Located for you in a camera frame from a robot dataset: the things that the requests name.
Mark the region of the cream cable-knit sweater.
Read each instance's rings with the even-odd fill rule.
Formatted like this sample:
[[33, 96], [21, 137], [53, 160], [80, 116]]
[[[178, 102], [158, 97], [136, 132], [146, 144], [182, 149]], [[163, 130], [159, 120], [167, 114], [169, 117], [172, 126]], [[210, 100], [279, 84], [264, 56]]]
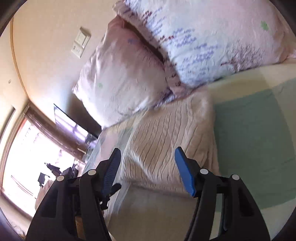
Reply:
[[175, 149], [219, 174], [214, 136], [215, 112], [207, 90], [147, 111], [133, 130], [122, 156], [119, 179], [133, 185], [185, 195]]

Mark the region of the floral pillow with blue flowers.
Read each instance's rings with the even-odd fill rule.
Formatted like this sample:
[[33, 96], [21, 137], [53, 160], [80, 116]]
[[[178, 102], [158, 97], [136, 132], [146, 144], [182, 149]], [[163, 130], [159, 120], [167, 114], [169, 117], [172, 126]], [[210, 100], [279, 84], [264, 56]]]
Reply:
[[295, 35], [270, 1], [118, 1], [113, 10], [162, 54], [175, 95], [295, 57]]

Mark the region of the pastel checked bed sheet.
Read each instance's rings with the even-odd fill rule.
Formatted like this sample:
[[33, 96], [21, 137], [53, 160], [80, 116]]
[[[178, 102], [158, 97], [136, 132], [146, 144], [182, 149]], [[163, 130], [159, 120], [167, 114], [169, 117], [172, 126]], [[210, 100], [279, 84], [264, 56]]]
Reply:
[[[219, 175], [242, 178], [275, 237], [295, 209], [295, 60], [241, 72], [202, 89], [215, 112]], [[103, 130], [86, 169], [108, 159], [114, 148], [123, 156], [146, 112]], [[121, 181], [121, 166], [116, 182], [122, 188], [104, 215], [111, 235], [116, 240], [183, 240], [196, 199]]]

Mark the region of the dark bedside furniture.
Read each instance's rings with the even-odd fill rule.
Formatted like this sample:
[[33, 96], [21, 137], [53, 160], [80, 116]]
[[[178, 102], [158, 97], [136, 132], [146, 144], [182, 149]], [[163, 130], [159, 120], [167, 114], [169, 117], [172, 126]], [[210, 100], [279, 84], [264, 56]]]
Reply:
[[94, 136], [86, 129], [74, 122], [66, 113], [64, 113], [58, 106], [54, 104], [55, 123], [58, 129], [60, 129], [66, 137], [74, 141], [80, 149], [94, 149], [98, 137]]

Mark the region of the white wall switch panel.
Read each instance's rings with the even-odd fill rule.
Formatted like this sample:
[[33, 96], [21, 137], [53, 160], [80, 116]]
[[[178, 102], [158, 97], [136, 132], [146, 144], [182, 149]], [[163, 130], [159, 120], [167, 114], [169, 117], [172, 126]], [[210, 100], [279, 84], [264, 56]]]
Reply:
[[82, 54], [90, 38], [91, 35], [84, 28], [80, 27], [71, 48], [71, 52], [79, 59], [82, 57]]

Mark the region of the pink floral pillow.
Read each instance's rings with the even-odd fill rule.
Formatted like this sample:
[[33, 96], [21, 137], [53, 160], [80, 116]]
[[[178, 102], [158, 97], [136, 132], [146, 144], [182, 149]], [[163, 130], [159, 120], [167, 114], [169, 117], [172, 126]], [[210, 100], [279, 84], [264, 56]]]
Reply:
[[108, 23], [72, 89], [102, 128], [191, 93], [125, 24], [120, 16]]

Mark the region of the window with brown frame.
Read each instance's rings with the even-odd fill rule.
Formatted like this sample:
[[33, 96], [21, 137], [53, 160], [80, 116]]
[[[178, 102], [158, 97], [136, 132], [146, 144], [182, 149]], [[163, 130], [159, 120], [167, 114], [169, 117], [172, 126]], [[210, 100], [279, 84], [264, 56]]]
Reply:
[[22, 212], [34, 216], [40, 190], [87, 153], [32, 104], [11, 132], [4, 150], [1, 190]]

